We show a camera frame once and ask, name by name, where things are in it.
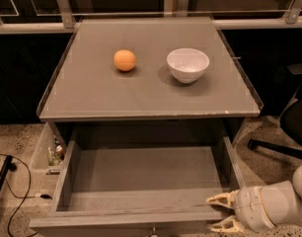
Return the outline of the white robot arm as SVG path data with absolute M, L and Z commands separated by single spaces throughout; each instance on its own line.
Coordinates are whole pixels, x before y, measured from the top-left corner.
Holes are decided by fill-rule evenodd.
M 280 224 L 302 226 L 302 165 L 292 181 L 267 186 L 243 187 L 231 193 L 209 197 L 208 205 L 230 208 L 234 215 L 213 223 L 212 232 L 266 232 Z

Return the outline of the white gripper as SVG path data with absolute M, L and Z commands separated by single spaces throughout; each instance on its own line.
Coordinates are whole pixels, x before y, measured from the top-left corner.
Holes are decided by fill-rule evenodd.
M 275 227 L 265 212 L 261 187 L 242 188 L 239 191 L 222 193 L 206 199 L 208 205 L 219 205 L 235 210 L 220 222 L 213 223 L 209 230 L 218 233 L 244 233 L 245 228 L 262 233 Z

